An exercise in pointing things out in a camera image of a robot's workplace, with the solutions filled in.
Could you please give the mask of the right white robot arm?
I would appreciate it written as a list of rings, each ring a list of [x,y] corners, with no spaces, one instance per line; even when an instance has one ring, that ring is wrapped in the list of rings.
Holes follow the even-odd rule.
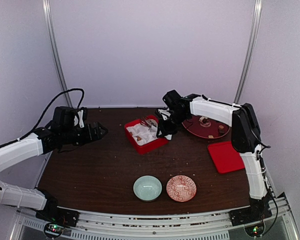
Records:
[[[167,92],[162,98],[166,108],[155,113],[157,123],[141,119],[141,124],[155,131],[158,138],[170,140],[178,126],[193,116],[207,117],[226,124],[231,130],[231,144],[243,160],[249,183],[251,199],[262,200],[268,193],[266,166],[262,157],[267,145],[262,143],[261,130],[251,104],[239,105],[212,100],[204,95],[181,96],[176,90]]]

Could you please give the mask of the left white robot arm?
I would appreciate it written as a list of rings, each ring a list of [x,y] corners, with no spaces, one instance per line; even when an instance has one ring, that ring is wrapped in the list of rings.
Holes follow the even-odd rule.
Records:
[[[45,127],[36,127],[30,133],[0,147],[0,173],[25,160],[61,151],[64,145],[81,147],[101,140],[109,131],[99,122],[86,123],[85,107],[58,106],[52,120]],[[0,180],[0,205],[25,207],[42,211],[51,222],[62,218],[62,211],[54,197],[43,190],[27,189]]]

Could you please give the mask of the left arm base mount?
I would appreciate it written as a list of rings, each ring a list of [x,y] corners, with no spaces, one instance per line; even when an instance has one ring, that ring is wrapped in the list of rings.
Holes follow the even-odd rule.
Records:
[[[46,208],[44,210],[36,210],[35,217],[45,220],[43,233],[48,239],[59,238],[65,230],[76,227],[80,213],[76,210],[70,210],[55,207],[52,210]]]

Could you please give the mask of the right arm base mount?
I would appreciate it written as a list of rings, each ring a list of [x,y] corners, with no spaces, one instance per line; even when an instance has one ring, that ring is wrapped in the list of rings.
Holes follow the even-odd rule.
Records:
[[[272,211],[268,206],[263,210],[259,210],[257,207],[248,206],[229,212],[232,226],[244,226],[245,233],[253,238],[260,238],[263,236],[266,232],[264,220],[272,215]]]

